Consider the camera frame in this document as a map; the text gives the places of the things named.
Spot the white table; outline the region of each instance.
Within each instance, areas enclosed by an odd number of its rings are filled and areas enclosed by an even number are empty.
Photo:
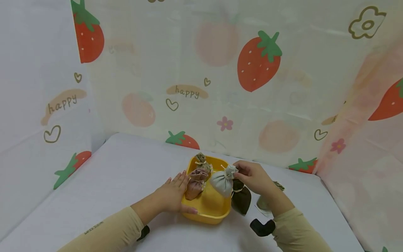
[[[134,135],[112,136],[70,179],[47,197],[8,237],[0,251],[55,252],[107,216],[152,193],[170,176],[186,169],[198,150]],[[237,158],[204,152],[226,160]],[[273,180],[335,252],[362,252],[347,221],[319,177],[263,165]],[[258,237],[249,227],[269,218],[254,206],[245,217],[231,210],[219,225],[190,221],[180,214],[161,214],[136,251],[281,251],[273,237]]]

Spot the pink peach illustration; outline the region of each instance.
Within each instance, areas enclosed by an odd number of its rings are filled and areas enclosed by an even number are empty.
[[[123,98],[122,109],[131,124],[137,127],[151,126],[155,121],[152,97],[146,93],[130,93]]]
[[[272,153],[292,150],[299,142],[299,131],[282,120],[269,122],[259,135],[259,146]]]
[[[195,48],[200,59],[212,66],[227,65],[235,56],[238,47],[238,31],[234,21],[223,14],[219,22],[202,23],[195,37]]]

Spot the flower outline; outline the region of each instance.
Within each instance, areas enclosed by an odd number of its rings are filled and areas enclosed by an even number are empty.
[[[365,20],[361,24],[361,29],[364,31],[364,33],[361,36],[356,36],[356,32],[353,30],[353,25],[355,23],[362,22],[363,21],[362,20],[363,16],[364,16],[365,12],[368,11],[368,10],[373,10],[374,11],[374,17],[383,16],[384,18],[382,19],[381,23],[378,25],[378,27],[376,28],[375,32],[372,35],[366,33],[365,31],[369,31],[370,29],[372,29],[375,26],[375,22],[373,20]],[[352,38],[355,39],[355,40],[359,40],[359,39],[361,39],[363,37],[372,38],[372,37],[375,36],[375,34],[378,31],[379,27],[382,25],[385,17],[386,17],[386,12],[380,12],[376,6],[368,6],[368,7],[364,8],[361,11],[358,19],[355,19],[350,23],[350,25],[349,25],[349,33],[351,34]]]

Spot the black object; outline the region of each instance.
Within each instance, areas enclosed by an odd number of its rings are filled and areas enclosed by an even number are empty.
[[[141,231],[141,236],[137,241],[144,239],[148,234],[150,233],[150,228],[148,226],[145,226],[143,230]]]
[[[266,224],[262,224],[258,219],[254,219],[250,227],[260,237],[268,236],[276,229],[276,224],[273,220],[269,220]]]
[[[233,180],[231,206],[242,215],[246,215],[251,204],[251,192],[238,179]]]

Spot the pink curtain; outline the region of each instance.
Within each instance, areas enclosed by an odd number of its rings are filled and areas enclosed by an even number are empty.
[[[403,248],[403,32],[388,12],[326,137],[319,175],[365,250]]]

